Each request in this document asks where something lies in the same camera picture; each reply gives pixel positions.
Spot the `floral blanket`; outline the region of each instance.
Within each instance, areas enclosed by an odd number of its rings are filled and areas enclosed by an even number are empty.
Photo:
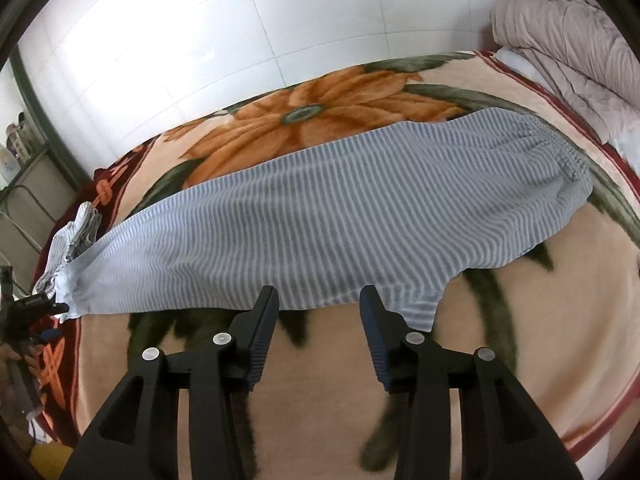
[[[490,54],[370,63],[239,103],[137,147],[97,176],[91,200],[104,214],[105,232],[181,189],[295,150],[397,121],[446,121],[486,107],[537,114],[558,129],[586,154],[594,191],[564,229],[529,253],[453,279],[433,336],[459,351],[494,349],[577,459],[639,391],[640,182],[571,110]],[[194,348],[235,314],[194,309],[62,324],[65,337],[44,356],[42,423],[73,445],[128,359],[148,346]],[[248,405],[238,407],[251,427],[242,442],[248,476],[392,478],[402,401],[387,397],[376,381],[356,304],[281,312],[262,381]],[[190,478],[187,402],[180,397],[183,479]],[[452,423],[457,478],[456,398]]]

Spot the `plastic bottle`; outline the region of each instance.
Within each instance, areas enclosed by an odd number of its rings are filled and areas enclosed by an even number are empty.
[[[0,174],[9,184],[20,172],[20,164],[11,152],[0,146]]]

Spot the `yellow object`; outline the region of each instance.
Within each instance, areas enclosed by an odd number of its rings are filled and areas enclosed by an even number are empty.
[[[31,450],[29,462],[45,480],[58,480],[73,449],[57,442],[36,444]]]

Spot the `folded comforter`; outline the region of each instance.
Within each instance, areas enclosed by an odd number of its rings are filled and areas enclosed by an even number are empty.
[[[503,0],[492,22],[601,142],[640,125],[640,64],[594,0]]]

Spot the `silver screw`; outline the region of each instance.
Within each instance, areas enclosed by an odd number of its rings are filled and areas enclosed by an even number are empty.
[[[481,358],[482,361],[493,361],[495,359],[495,352],[485,346],[478,349],[478,357]]]
[[[216,345],[226,345],[231,342],[231,334],[228,334],[227,332],[220,332],[213,336],[213,342]]]
[[[420,345],[424,343],[424,336],[420,332],[409,332],[405,339],[408,343],[412,345]]]
[[[154,359],[157,359],[159,355],[160,351],[153,346],[151,348],[147,348],[144,352],[142,352],[142,358],[145,361],[153,361]]]

